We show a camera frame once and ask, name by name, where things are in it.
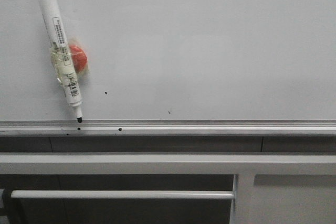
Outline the white horizontal stand bar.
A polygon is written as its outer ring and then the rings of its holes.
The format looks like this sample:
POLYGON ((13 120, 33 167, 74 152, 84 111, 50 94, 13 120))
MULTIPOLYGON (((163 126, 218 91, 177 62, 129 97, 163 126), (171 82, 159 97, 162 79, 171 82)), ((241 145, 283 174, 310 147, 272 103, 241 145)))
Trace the white horizontal stand bar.
POLYGON ((12 198, 23 199, 228 199, 232 191, 174 190, 14 190, 12 198))

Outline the white whiteboard marker pen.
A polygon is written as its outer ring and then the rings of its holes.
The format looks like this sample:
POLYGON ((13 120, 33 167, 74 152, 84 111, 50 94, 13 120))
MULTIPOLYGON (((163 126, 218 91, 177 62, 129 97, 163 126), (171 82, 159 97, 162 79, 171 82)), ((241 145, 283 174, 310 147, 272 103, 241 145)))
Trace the white whiteboard marker pen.
POLYGON ((38 0, 50 40, 50 56, 57 79, 77 121, 82 123, 82 97, 57 0, 38 0))

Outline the red round magnet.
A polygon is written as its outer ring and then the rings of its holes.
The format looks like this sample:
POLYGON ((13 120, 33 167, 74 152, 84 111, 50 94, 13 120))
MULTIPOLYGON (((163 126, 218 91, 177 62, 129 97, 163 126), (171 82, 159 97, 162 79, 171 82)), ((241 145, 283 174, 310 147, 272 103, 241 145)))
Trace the red round magnet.
POLYGON ((77 45, 70 45, 69 48, 76 73, 84 71, 88 62, 84 50, 77 45))

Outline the aluminium whiteboard tray rail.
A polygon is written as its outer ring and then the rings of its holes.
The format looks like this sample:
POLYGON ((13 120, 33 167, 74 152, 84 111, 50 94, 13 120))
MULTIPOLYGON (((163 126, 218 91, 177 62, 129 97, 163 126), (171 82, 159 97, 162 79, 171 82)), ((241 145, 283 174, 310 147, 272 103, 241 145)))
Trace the aluminium whiteboard tray rail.
POLYGON ((108 135, 333 136, 335 120, 1 121, 1 136, 108 135))

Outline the white whiteboard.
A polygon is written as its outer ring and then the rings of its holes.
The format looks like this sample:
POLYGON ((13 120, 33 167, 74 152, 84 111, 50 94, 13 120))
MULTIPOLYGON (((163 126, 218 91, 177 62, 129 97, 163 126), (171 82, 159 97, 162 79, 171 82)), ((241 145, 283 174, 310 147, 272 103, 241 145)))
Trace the white whiteboard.
MULTIPOLYGON (((333 120, 335 0, 58 0, 85 120, 333 120)), ((74 120, 38 0, 1 0, 1 120, 74 120)))

